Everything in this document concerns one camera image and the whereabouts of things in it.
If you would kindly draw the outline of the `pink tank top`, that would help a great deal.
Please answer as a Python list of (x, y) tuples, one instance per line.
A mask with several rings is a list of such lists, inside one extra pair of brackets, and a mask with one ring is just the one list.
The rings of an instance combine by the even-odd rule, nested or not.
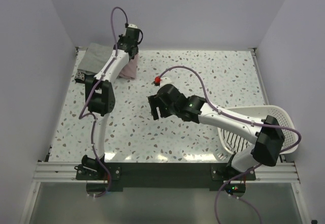
[(139, 55), (137, 54), (123, 67), (118, 76), (124, 79), (136, 79), (138, 59)]

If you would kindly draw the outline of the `striped black white tank top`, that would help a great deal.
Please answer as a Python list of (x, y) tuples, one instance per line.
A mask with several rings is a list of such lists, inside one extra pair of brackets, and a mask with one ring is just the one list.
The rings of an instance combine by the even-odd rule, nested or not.
[(241, 152), (251, 145), (244, 138), (223, 129), (220, 129), (219, 136), (221, 144), (230, 154)]

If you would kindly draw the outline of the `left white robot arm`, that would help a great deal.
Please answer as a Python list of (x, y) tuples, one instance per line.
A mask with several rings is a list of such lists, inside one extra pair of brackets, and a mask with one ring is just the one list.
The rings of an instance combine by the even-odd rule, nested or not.
[(113, 83), (119, 77), (132, 80), (136, 78), (139, 58), (138, 45), (142, 42), (143, 32), (134, 24), (128, 24), (125, 33), (119, 35), (117, 43), (103, 68), (85, 81), (85, 106), (93, 116), (91, 146), (99, 158), (105, 156), (105, 133), (110, 113), (115, 107)]

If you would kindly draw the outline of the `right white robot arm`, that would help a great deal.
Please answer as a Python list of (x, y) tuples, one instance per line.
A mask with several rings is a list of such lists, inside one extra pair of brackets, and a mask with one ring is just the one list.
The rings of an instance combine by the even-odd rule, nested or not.
[(175, 115), (185, 122), (215, 126), (248, 141), (251, 145), (234, 153), (228, 161), (226, 174), (230, 179), (239, 179), (259, 164), (273, 167), (277, 163), (285, 136), (273, 116), (253, 117), (244, 122), (245, 115), (212, 108), (205, 98), (197, 95), (186, 97), (172, 84), (162, 86), (148, 97), (148, 102), (155, 120)]

